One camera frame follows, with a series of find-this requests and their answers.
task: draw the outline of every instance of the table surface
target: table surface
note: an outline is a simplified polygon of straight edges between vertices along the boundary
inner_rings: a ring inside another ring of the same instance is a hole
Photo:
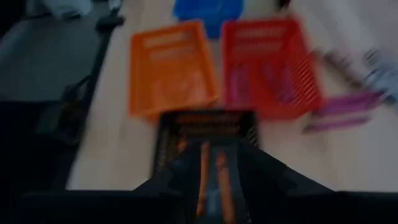
[[[243,18],[274,16],[274,1],[246,0]],[[292,1],[290,10],[301,21],[308,46],[332,48],[330,39],[305,1]],[[124,1],[119,12],[126,18],[113,32],[98,80],[83,142],[73,165],[68,189],[132,190],[150,177],[156,127],[127,115],[129,39],[136,32],[176,23],[173,0]],[[222,86],[220,43],[210,48]],[[318,79],[326,96],[349,90],[322,63]],[[304,116],[289,122],[261,122],[261,149],[297,172],[334,190],[396,192],[396,112],[382,105],[372,120],[359,128],[303,135]]]

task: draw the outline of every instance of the orange plastic basket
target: orange plastic basket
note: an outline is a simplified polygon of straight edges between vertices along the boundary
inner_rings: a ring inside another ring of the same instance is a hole
[[[132,36],[131,115],[154,118],[163,111],[212,105],[217,99],[200,21]]]
[[[322,106],[295,20],[229,21],[222,38],[228,106],[254,107],[262,119],[294,119]]]

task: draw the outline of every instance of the plastic basket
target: plastic basket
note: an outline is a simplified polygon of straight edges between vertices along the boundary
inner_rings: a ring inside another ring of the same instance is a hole
[[[261,119],[294,119],[322,106],[295,20],[229,21],[222,41],[228,106],[254,107]]]
[[[226,20],[237,19],[243,11],[243,0],[175,0],[174,15],[180,21],[201,19],[208,38],[220,36]]]
[[[154,119],[163,111],[208,106],[217,99],[200,21],[132,36],[131,115]]]

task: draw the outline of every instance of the red plastic basket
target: red plastic basket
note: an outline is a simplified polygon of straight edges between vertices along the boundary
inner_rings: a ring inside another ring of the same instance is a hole
[[[322,106],[295,20],[229,21],[222,41],[227,106],[255,107],[262,119],[294,119]]]

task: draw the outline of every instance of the blue container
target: blue container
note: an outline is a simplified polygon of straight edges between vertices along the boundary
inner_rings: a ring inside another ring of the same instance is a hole
[[[243,11],[243,0],[175,0],[174,15],[179,21],[201,19],[208,38],[220,37],[225,20],[237,19]]]

